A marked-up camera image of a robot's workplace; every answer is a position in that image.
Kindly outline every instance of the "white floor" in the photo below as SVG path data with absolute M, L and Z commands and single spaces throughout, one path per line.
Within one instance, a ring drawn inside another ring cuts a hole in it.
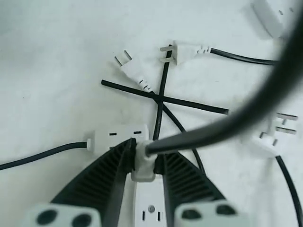
M 174 39 L 277 59 L 281 44 L 262 32 L 249 8 L 250 2 L 242 0 L 0 0 L 0 162 L 83 141 L 90 131 L 111 124 L 146 123 L 152 134 L 152 100 L 99 85 L 107 79 L 136 87 L 114 61 L 124 49 L 143 59 L 155 91 L 163 67 L 159 48 Z M 235 109 L 270 69 L 207 55 L 171 66 L 165 94 Z M 298 90 L 283 111 L 301 117 L 301 97 Z M 186 129 L 222 117 L 167 106 Z M 164 116 L 161 137 L 175 133 L 177 128 Z M 283 158 L 302 198 L 299 139 Z M 297 225 L 276 161 L 256 159 L 237 138 L 199 149 L 199 154 L 209 178 L 257 226 Z M 194 160 L 191 153 L 186 156 Z M 51 200 L 92 158 L 84 150 L 70 150 L 0 171 L 0 226 L 18 226 L 26 209 Z M 127 182 L 129 201 L 132 187 Z M 120 226 L 130 226 L 131 209 L 123 205 L 121 216 L 129 225 Z

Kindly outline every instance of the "metal prong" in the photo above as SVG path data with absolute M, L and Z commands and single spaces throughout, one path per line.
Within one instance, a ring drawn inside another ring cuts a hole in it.
M 161 58 L 160 61 L 166 63 L 166 62 L 173 62 L 173 61 L 175 61 L 175 59 L 173 57 Z
M 160 51 L 173 51 L 174 46 L 166 46 L 166 47 L 161 47 Z
M 118 60 L 118 58 L 115 56 L 115 60 L 118 62 L 118 64 L 120 65 L 120 66 L 122 66 L 122 64 L 121 64 L 121 62 Z
M 129 60 L 132 60 L 132 57 L 129 55 L 129 53 L 126 50 L 124 50 L 124 53 L 126 54 Z
M 293 134 L 293 135 L 295 135 L 295 134 L 297 133 L 296 130 L 287 129 L 287 128 L 282 128 L 282 127 L 276 127 L 276 131 L 284 132 L 284 133 L 289 133 L 289 134 Z
M 263 138 L 263 135 L 265 134 L 265 132 L 261 132 L 260 135 L 259 135 L 259 138 Z
M 298 120 L 298 116 L 289 115 L 289 114 L 285 114 L 285 113 L 277 113 L 276 117 L 282 118 L 282 119 L 293 120 L 293 121 Z
M 275 139 L 275 140 L 274 140 L 274 142 L 273 142 L 273 146 L 275 146 L 275 145 L 276 145 L 276 143 L 278 143 L 278 140 L 277 140 L 277 139 Z

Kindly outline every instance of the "white power strip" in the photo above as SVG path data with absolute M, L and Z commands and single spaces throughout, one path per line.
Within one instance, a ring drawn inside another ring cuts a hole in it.
M 153 182 L 137 183 L 134 197 L 134 227 L 166 227 L 162 175 Z
M 254 0 L 253 9 L 273 38 L 288 37 L 300 14 L 301 0 Z
M 93 151 L 99 156 L 130 138 L 135 138 L 137 142 L 149 140 L 147 125 L 113 125 L 105 130 L 96 130 L 94 138 L 90 141 L 91 144 L 88 146 L 88 150 Z

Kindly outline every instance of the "black power cord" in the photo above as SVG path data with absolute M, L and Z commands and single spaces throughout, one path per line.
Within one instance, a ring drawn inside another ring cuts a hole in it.
M 172 51 L 168 51 L 166 54 L 166 58 L 171 57 Z M 166 84 L 166 79 L 167 79 L 167 73 L 169 69 L 169 62 L 164 63 L 164 68 L 163 68 L 163 74 L 162 74 L 162 79 L 161 79 L 161 84 L 160 84 L 160 91 L 159 91 L 159 96 L 163 97 L 164 96 L 164 90 L 165 90 L 165 84 Z M 157 117 L 156 117 L 156 123 L 155 123 L 155 130 L 153 134 L 153 140 L 157 140 L 159 138 L 160 134 L 160 127 L 161 127 L 161 119 L 162 119 L 162 111 L 164 111 L 167 116 L 174 122 L 174 124 L 179 128 L 181 132 L 184 132 L 185 129 L 179 122 L 179 120 L 175 117 L 175 115 L 169 110 L 168 107 L 166 107 L 163 104 L 163 101 L 157 101 L 154 99 L 154 101 L 158 104 L 158 109 L 157 109 Z M 197 161 L 198 167 L 201 170 L 203 174 L 205 174 L 205 169 L 202 163 L 202 160 L 198 154 L 197 149 L 192 149 L 193 154 L 195 156 L 195 159 Z
M 261 120 L 298 84 L 302 78 L 303 14 L 285 47 L 281 60 L 259 92 L 238 112 L 205 127 L 154 141 L 146 147 L 147 154 L 198 148 L 231 138 Z
M 278 162 L 278 164 L 279 164 L 279 166 L 282 170 L 282 173 L 283 173 L 284 178 L 286 180 L 287 186 L 289 188 L 289 192 L 292 196 L 295 213 L 296 213 L 297 220 L 298 220 L 298 225 L 299 225 L 299 227 L 303 227 L 302 207 L 301 207 L 300 200 L 299 200 L 297 191 L 295 189 L 294 183 L 292 181 L 292 178 L 291 178 L 291 176 L 290 176 L 290 174 L 289 174 L 281 156 L 276 156 L 276 161 Z
M 26 157 L 26 158 L 23 158 L 23 159 L 20 159 L 20 160 L 17 160 L 17 161 L 8 162 L 8 163 L 0 165 L 0 170 L 9 169 L 9 168 L 12 168 L 12 167 L 24 165 L 24 164 L 34 162 L 34 161 L 37 161 L 39 159 L 42 159 L 42 158 L 45 158 L 45 157 L 48 157 L 48 156 L 51 156 L 51 155 L 54 155 L 54 154 L 57 154 L 57 153 L 60 153 L 60 152 L 65 151 L 65 150 L 70 150 L 70 149 L 75 149 L 75 148 L 86 148 L 86 142 L 77 142 L 77 143 L 65 144 L 65 145 L 59 146 L 57 148 L 47 150 L 47 151 L 42 152 L 40 154 L 36 154 L 36 155 L 30 156 L 30 157 Z
M 160 101 L 161 98 L 159 97 L 159 95 L 157 94 L 152 94 L 152 93 L 147 93 L 144 91 L 140 91 L 138 89 L 134 89 L 131 87 L 126 87 L 120 84 L 115 84 L 106 80 L 102 80 L 101 84 L 106 86 L 106 87 L 111 87 L 120 91 L 125 91 L 128 93 L 132 93 L 135 95 L 139 95 L 139 96 L 143 96 L 146 98 L 152 98 L 154 100 Z M 190 101 L 185 101 L 182 99 L 176 99 L 176 98 L 171 98 L 171 97 L 166 97 L 163 96 L 163 102 L 166 103 L 173 103 L 173 104 L 177 104 L 177 105 L 183 105 L 183 106 L 187 106 L 187 107 L 192 107 L 195 109 L 200 109 L 200 110 L 205 110 L 205 111 L 210 111 L 213 113 L 220 113 L 220 114 L 228 114 L 228 109 L 225 108 L 220 108 L 220 107 L 216 107 L 216 106 L 211 106 L 211 105 L 205 105 L 205 104 L 201 104 L 201 103 L 195 103 L 195 102 L 190 102 Z
M 254 64 L 260 64 L 260 65 L 275 65 L 278 62 L 275 60 L 264 60 L 264 59 L 244 57 L 244 56 L 236 55 L 233 53 L 221 51 L 221 50 L 218 50 L 215 48 L 212 48 L 210 50 L 210 53 L 213 53 L 213 54 L 225 57 L 225 58 L 229 58 L 229 59 L 234 59 L 234 60 L 244 61 L 244 62 L 254 63 Z
M 172 53 L 172 51 L 167 51 L 166 58 L 170 58 L 171 53 Z M 169 71 L 169 62 L 166 62 L 166 63 L 164 63 L 163 74 L 162 74 L 162 79 L 161 79 L 161 83 L 160 83 L 160 89 L 159 89 L 160 98 L 162 98 L 164 96 L 164 90 L 165 90 L 165 84 L 166 84 L 168 71 Z M 160 100 L 158 102 L 157 117 L 156 117 L 155 129 L 153 132 L 152 140 L 159 139 L 161 121 L 162 121 L 162 112 L 163 112 L 163 101 Z

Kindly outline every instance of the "white plug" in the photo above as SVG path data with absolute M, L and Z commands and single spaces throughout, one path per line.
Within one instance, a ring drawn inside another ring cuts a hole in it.
M 188 60 L 195 58 L 200 54 L 210 53 L 211 48 L 209 46 L 199 44 L 189 44 L 180 41 L 173 41 L 172 46 L 162 47 L 161 51 L 172 51 L 172 57 L 162 58 L 161 62 L 175 62 L 177 65 L 184 63 Z
M 273 158 L 287 152 L 290 140 L 298 132 L 298 117 L 284 113 L 271 116 L 261 130 L 254 130 L 248 141 L 250 150 L 263 158 Z
M 134 170 L 132 171 L 132 181 L 135 182 L 152 182 L 156 175 L 153 171 L 155 161 L 158 155 L 147 156 L 145 148 L 152 140 L 146 140 L 137 143 L 136 156 L 134 158 Z
M 142 67 L 142 62 L 139 58 L 132 58 L 130 54 L 124 50 L 129 61 L 125 64 L 122 64 L 117 57 L 115 57 L 118 64 L 121 66 L 121 70 L 125 73 L 125 75 L 134 81 L 139 87 L 145 92 L 151 92 L 152 88 L 147 84 L 144 79 L 144 70 Z

